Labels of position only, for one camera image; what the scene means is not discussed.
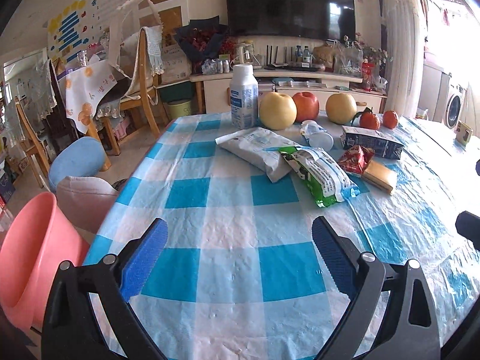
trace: red apple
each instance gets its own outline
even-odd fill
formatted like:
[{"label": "red apple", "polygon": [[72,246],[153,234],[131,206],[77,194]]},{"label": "red apple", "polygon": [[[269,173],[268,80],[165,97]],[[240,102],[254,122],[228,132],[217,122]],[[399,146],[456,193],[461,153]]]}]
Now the red apple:
[{"label": "red apple", "polygon": [[304,120],[315,120],[318,116],[320,105],[313,93],[299,92],[293,96],[293,101],[297,106],[296,122],[303,122]]}]

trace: window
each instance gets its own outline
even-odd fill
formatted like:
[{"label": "window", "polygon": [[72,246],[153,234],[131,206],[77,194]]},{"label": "window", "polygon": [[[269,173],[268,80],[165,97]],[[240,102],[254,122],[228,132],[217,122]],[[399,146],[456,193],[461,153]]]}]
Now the window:
[{"label": "window", "polygon": [[10,83],[5,84],[5,96],[7,97],[7,104],[11,101]]}]

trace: drawer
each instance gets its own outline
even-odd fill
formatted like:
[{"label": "drawer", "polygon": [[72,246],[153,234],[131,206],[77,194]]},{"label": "drawer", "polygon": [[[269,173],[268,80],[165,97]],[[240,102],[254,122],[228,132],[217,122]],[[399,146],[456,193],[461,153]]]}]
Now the drawer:
[{"label": "drawer", "polygon": [[374,114],[378,114],[380,112],[380,104],[382,103],[382,97],[357,92],[351,92],[350,94],[353,96],[357,103],[362,103],[362,106],[357,105],[358,112],[363,111],[366,107],[371,108]]},{"label": "drawer", "polygon": [[325,110],[325,104],[327,104],[328,98],[333,95],[336,92],[330,92],[330,91],[311,91],[309,89],[302,89],[302,88],[296,88],[296,89],[278,89],[278,93],[285,93],[286,95],[289,95],[293,97],[295,93],[298,92],[310,92],[313,93],[318,100],[318,104],[320,105],[320,111]]},{"label": "drawer", "polygon": [[230,79],[212,79],[203,82],[207,114],[230,111],[229,87]]},{"label": "drawer", "polygon": [[[334,95],[335,93],[339,92],[333,92],[333,91],[312,91],[310,88],[296,88],[296,89],[278,89],[278,93],[285,93],[289,96],[293,96],[295,93],[298,92],[310,92],[313,93],[318,100],[318,103],[320,105],[320,110],[324,111],[325,110],[325,105],[327,104],[327,100],[331,95]],[[377,114],[380,111],[380,103],[382,102],[382,98],[378,96],[373,96],[365,93],[357,93],[357,92],[349,92],[350,95],[353,96],[355,101],[357,103],[360,103],[361,105],[357,104],[357,111],[363,111],[366,107],[369,107],[373,110],[375,114]]]}]

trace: blue stool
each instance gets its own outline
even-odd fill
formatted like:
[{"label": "blue stool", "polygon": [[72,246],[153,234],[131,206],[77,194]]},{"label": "blue stool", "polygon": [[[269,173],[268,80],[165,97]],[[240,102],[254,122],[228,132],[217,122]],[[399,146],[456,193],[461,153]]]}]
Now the blue stool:
[{"label": "blue stool", "polygon": [[92,137],[76,140],[53,161],[49,171],[50,190],[55,193],[57,185],[66,176],[95,176],[105,162],[102,144]]}]

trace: yellow bucket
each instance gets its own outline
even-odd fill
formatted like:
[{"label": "yellow bucket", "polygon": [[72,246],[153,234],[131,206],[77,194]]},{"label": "yellow bucket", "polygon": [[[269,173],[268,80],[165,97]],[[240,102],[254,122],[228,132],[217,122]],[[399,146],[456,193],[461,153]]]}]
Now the yellow bucket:
[{"label": "yellow bucket", "polygon": [[170,119],[191,115],[191,100],[176,100],[167,103]]}]

